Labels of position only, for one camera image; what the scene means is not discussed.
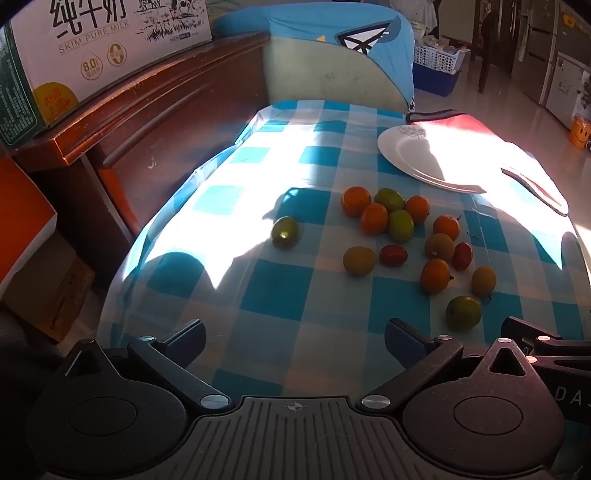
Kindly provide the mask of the brown kiwi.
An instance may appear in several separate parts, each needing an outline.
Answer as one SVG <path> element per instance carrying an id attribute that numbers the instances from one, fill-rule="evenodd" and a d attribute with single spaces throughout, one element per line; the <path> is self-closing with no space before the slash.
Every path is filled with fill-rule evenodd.
<path id="1" fill-rule="evenodd" d="M 471 289 L 472 293 L 479 297 L 490 297 L 497 285 L 497 276 L 494 270 L 489 266 L 480 266 L 476 268 L 472 275 Z"/>
<path id="2" fill-rule="evenodd" d="M 455 243 L 447 234 L 436 233 L 427 239 L 424 250 L 427 258 L 450 263 L 454 256 Z"/>
<path id="3" fill-rule="evenodd" d="M 375 269 L 376 254 L 369 247 L 353 246 L 342 256 L 342 265 L 349 275 L 363 277 Z"/>

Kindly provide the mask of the small orange tangerine front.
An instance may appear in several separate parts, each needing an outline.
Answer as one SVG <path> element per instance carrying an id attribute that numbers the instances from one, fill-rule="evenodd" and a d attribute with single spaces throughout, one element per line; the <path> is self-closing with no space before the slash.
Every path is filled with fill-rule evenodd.
<path id="1" fill-rule="evenodd" d="M 420 285 L 426 293 L 436 295 L 443 292 L 453 279 L 448 263 L 434 258 L 424 265 Z"/>

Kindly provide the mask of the red cherry tomato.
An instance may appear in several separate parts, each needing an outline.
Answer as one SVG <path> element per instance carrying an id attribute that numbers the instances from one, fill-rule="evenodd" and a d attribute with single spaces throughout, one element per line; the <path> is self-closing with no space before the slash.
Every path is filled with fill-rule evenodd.
<path id="1" fill-rule="evenodd" d="M 386 267 L 399 267 L 408 260 L 408 252 L 400 245 L 389 244 L 380 250 L 379 260 Z"/>
<path id="2" fill-rule="evenodd" d="M 465 271 L 473 260 L 472 246 L 467 242 L 460 242 L 456 245 L 452 257 L 452 267 L 456 271 Z"/>

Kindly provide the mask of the orange tangerine with stem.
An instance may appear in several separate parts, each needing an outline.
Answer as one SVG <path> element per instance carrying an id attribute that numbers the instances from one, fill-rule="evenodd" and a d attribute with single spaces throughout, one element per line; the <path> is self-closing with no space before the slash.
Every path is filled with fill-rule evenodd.
<path id="1" fill-rule="evenodd" d="M 459 219 L 451 215 L 441 215 L 433 223 L 433 234 L 445 234 L 456 241 L 461 233 Z"/>

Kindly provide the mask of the lone green fruit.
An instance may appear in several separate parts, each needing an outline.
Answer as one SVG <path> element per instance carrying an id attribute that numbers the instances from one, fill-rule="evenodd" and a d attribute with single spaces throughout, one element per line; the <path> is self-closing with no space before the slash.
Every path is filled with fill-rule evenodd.
<path id="1" fill-rule="evenodd" d="M 300 240 L 300 226 L 297 220 L 290 216 L 283 216 L 273 223 L 270 239 L 277 249 L 291 249 Z"/>

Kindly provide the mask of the cardboard box on floor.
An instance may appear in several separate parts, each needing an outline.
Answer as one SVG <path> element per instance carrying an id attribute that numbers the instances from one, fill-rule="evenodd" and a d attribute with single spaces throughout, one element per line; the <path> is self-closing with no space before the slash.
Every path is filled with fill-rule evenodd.
<path id="1" fill-rule="evenodd" d="M 93 280 L 92 269 L 55 233 L 14 275 L 1 303 L 59 343 L 77 319 Z"/>

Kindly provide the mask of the blue checkered tablecloth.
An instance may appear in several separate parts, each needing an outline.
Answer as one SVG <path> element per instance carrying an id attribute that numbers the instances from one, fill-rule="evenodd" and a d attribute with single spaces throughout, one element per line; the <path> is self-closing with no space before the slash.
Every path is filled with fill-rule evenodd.
<path id="1" fill-rule="evenodd" d="M 206 342 L 190 369 L 228 395 L 356 396 L 401 371 L 389 319 L 439 335 L 448 303 L 470 293 L 470 271 L 437 295 L 421 287 L 441 216 L 458 221 L 472 266 L 497 278 L 467 344 L 489 344 L 509 316 L 588 338 L 590 286 L 569 219 L 511 178 L 474 195 L 404 174 L 378 148 L 402 121 L 335 102 L 260 110 L 142 229 L 108 290 L 101 346 L 196 319 Z"/>

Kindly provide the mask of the white ceramic plate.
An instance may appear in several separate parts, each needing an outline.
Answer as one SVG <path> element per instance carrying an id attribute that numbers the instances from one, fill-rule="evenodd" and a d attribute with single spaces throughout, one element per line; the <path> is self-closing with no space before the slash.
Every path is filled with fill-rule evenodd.
<path id="1" fill-rule="evenodd" d="M 378 148 L 390 164 L 423 183 L 457 193 L 485 193 L 476 156 L 455 140 L 448 128 L 404 125 L 381 133 Z"/>

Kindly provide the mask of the orange smiley face stool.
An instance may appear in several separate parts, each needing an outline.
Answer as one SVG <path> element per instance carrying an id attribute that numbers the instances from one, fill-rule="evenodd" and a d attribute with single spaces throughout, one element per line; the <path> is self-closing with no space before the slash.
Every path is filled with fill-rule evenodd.
<path id="1" fill-rule="evenodd" d="M 572 119 L 569 142 L 578 149 L 590 150 L 591 122 L 589 119 L 576 114 Z"/>

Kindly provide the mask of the dark red wooden headboard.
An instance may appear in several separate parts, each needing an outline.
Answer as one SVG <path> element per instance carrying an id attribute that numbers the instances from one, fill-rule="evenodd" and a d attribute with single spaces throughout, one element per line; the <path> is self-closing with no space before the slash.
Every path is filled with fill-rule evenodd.
<path id="1" fill-rule="evenodd" d="M 17 149 L 79 251 L 115 255 L 267 105 L 266 32 L 214 40 L 119 82 Z"/>

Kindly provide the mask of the small white fridge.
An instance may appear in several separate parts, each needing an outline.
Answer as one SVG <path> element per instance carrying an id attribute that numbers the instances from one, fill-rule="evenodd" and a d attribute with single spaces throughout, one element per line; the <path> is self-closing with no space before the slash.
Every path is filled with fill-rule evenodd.
<path id="1" fill-rule="evenodd" d="M 558 52 L 546 109 L 567 129 L 574 118 L 590 119 L 590 67 Z"/>

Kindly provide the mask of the blue storage bin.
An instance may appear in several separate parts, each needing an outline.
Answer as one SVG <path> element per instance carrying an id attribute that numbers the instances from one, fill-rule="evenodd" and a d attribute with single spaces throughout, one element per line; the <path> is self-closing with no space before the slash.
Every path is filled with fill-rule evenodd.
<path id="1" fill-rule="evenodd" d="M 460 73 L 452 75 L 446 72 L 438 71 L 425 67 L 423 65 L 413 65 L 413 79 L 416 90 L 425 91 L 446 98 L 453 92 Z"/>

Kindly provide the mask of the white plastic basket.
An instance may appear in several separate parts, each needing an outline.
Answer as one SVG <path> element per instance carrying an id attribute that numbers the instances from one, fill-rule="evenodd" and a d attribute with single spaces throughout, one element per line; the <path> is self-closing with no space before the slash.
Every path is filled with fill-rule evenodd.
<path id="1" fill-rule="evenodd" d="M 456 75 L 470 50 L 424 37 L 415 41 L 414 63 L 434 71 Z"/>

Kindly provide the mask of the dark wooden chair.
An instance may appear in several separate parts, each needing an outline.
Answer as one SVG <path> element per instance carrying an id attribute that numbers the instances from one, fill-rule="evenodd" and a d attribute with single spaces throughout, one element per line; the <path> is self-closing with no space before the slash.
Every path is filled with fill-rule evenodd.
<path id="1" fill-rule="evenodd" d="M 498 12 L 491 10 L 484 18 L 481 28 L 482 34 L 482 65 L 478 81 L 478 92 L 483 94 L 485 91 L 488 74 L 491 64 L 491 52 L 495 42 L 496 22 L 498 20 Z"/>

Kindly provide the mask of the silver refrigerator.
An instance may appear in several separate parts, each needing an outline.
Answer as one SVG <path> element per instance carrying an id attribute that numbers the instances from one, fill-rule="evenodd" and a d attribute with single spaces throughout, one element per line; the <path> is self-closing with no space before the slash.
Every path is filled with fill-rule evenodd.
<path id="1" fill-rule="evenodd" d="M 521 87 L 540 106 L 547 99 L 554 70 L 558 13 L 558 1 L 529 2 L 525 51 L 521 62 Z"/>

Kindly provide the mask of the blue and green cushion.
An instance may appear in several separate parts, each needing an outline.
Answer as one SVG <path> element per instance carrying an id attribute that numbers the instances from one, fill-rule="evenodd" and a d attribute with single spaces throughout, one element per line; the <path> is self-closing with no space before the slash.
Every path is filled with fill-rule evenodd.
<path id="1" fill-rule="evenodd" d="M 415 107 L 415 38 L 409 20 L 379 4 L 301 2 L 249 6 L 212 22 L 215 36 L 266 32 L 270 102 L 325 100 L 407 114 Z"/>

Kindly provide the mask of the skim milk carton box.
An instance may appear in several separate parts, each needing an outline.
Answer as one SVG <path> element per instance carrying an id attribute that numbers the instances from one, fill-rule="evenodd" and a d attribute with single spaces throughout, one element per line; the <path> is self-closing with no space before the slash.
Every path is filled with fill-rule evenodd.
<path id="1" fill-rule="evenodd" d="M 199 0 L 32 1 L 1 28 L 1 143 L 16 149 L 120 79 L 208 41 Z"/>

